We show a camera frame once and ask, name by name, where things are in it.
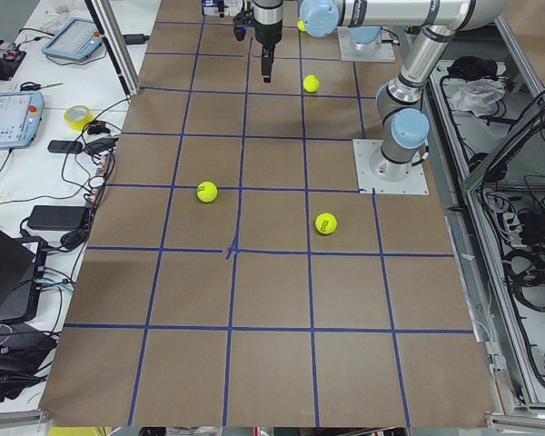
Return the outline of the upper teach pendant tablet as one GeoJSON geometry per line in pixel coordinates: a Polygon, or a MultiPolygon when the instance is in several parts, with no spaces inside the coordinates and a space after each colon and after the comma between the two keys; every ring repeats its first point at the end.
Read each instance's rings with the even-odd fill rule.
{"type": "Polygon", "coordinates": [[[98,50],[102,42],[93,21],[72,18],[42,47],[41,51],[52,58],[82,62],[98,50]]]}

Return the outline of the tennis ball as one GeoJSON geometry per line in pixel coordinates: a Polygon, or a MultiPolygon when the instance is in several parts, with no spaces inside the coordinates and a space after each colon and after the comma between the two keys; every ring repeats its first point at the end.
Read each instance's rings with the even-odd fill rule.
{"type": "Polygon", "coordinates": [[[297,19],[297,28],[299,29],[300,32],[306,31],[304,21],[301,18],[297,19]]]}
{"type": "Polygon", "coordinates": [[[337,230],[338,221],[335,215],[332,213],[319,213],[314,220],[314,226],[319,234],[329,235],[337,230]]]}
{"type": "Polygon", "coordinates": [[[316,93],[320,88],[320,79],[315,74],[308,74],[303,78],[302,87],[310,94],[316,93]]]}
{"type": "Polygon", "coordinates": [[[218,196],[218,187],[210,181],[201,182],[197,185],[196,196],[202,203],[211,203],[218,196]]]}

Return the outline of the lower teach pendant tablet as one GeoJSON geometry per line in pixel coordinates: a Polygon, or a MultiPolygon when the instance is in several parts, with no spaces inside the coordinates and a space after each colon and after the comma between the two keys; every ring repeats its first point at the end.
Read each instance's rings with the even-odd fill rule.
{"type": "Polygon", "coordinates": [[[0,93],[0,150],[30,145],[41,122],[44,104],[40,91],[0,93]]]}

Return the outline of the black scissors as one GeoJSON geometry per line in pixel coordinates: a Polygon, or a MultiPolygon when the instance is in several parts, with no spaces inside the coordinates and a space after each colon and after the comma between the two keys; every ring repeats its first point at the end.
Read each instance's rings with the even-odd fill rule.
{"type": "Polygon", "coordinates": [[[20,92],[30,92],[30,91],[40,91],[51,87],[56,87],[62,85],[62,83],[55,83],[55,84],[39,84],[36,82],[24,82],[21,83],[19,86],[20,92]]]}

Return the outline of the teach pendant tablet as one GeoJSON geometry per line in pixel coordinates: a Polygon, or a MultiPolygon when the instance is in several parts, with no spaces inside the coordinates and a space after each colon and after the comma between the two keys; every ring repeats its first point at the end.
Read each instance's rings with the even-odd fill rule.
{"type": "Polygon", "coordinates": [[[40,91],[0,93],[0,150],[30,145],[41,122],[44,104],[40,91]]]}
{"type": "Polygon", "coordinates": [[[52,58],[82,62],[98,50],[102,42],[93,21],[72,18],[42,47],[41,51],[52,58]]]}

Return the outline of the crumpled white cloth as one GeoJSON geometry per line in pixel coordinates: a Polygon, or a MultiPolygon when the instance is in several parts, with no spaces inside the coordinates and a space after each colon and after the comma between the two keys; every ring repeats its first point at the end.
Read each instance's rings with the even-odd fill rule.
{"type": "Polygon", "coordinates": [[[498,101],[505,95],[503,82],[479,79],[465,83],[450,98],[452,110],[471,112],[475,116],[491,115],[498,108],[498,101]]]}

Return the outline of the yellow tape roll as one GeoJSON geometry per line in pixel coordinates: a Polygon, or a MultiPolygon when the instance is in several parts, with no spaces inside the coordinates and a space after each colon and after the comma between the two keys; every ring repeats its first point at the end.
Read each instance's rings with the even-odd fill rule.
{"type": "Polygon", "coordinates": [[[72,130],[81,132],[94,120],[94,114],[86,105],[78,104],[64,111],[64,120],[72,130]]]}

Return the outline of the tennis ball centre right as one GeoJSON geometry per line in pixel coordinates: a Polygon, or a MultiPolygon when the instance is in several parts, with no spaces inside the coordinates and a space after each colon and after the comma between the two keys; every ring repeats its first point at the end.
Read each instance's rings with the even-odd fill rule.
{"type": "Polygon", "coordinates": [[[319,234],[329,235],[337,230],[338,221],[335,215],[332,213],[319,213],[314,220],[314,226],[319,234]]]}

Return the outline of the tennis ball centre left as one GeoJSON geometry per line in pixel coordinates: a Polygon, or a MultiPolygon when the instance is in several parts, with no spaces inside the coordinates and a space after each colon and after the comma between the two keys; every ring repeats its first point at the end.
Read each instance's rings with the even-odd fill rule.
{"type": "Polygon", "coordinates": [[[210,181],[201,182],[197,185],[196,196],[202,203],[211,203],[218,196],[218,187],[210,181]]]}

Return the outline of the tennis ball upper middle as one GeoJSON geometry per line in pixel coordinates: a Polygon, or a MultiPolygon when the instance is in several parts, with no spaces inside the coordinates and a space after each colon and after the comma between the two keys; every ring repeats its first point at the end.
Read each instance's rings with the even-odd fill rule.
{"type": "Polygon", "coordinates": [[[310,94],[316,93],[320,88],[320,79],[315,74],[308,74],[303,78],[302,87],[310,94]]]}

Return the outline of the white blue tennis ball can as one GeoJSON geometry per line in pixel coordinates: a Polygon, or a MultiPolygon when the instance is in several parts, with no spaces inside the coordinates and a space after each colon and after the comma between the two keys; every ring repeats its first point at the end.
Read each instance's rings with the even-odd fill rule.
{"type": "Polygon", "coordinates": [[[201,8],[203,15],[235,16],[241,12],[244,6],[243,0],[202,0],[201,8]]]}

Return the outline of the black power adapter brick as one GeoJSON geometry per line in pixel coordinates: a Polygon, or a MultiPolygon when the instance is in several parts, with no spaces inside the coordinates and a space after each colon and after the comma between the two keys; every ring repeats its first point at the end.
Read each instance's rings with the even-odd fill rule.
{"type": "Polygon", "coordinates": [[[85,214],[84,206],[35,205],[27,226],[44,231],[74,230],[82,225],[85,214]]]}

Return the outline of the power strip with plugs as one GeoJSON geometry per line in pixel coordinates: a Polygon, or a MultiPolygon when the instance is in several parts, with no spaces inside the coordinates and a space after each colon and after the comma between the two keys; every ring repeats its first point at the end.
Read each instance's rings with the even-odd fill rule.
{"type": "Polygon", "coordinates": [[[111,178],[114,167],[115,157],[114,151],[101,152],[93,156],[93,161],[96,164],[95,174],[87,182],[87,193],[85,199],[85,218],[84,228],[91,230],[94,223],[97,210],[103,201],[106,185],[111,178]]]}

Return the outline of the aluminium frame post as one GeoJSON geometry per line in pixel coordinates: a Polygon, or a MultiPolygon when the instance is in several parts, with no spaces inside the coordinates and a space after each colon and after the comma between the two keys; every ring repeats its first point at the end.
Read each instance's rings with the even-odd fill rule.
{"type": "Polygon", "coordinates": [[[111,3],[108,0],[85,0],[84,3],[102,37],[124,94],[131,98],[139,93],[140,83],[111,3]]]}

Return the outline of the black laptop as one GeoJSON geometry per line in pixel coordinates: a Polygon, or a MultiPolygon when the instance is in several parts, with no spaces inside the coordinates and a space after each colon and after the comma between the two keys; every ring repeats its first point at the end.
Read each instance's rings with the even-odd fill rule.
{"type": "Polygon", "coordinates": [[[39,236],[13,238],[0,230],[0,324],[26,322],[36,316],[45,246],[39,236]]]}

